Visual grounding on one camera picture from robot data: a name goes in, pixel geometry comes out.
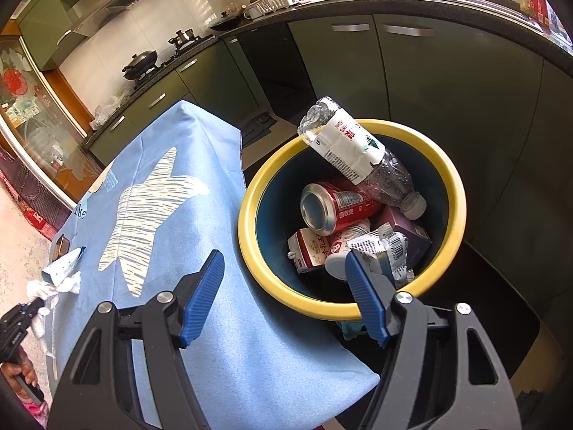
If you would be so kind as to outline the person's left hand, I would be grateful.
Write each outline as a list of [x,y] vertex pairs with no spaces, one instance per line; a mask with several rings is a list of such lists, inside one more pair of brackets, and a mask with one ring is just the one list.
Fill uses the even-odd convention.
[[22,375],[22,380],[27,385],[36,386],[38,384],[38,377],[34,369],[34,365],[25,350],[23,348],[19,348],[19,359],[16,363],[2,362],[1,370],[5,379],[8,381],[8,384],[11,386],[11,389],[15,392],[15,395],[24,402],[30,402],[30,396],[16,379],[19,375]]

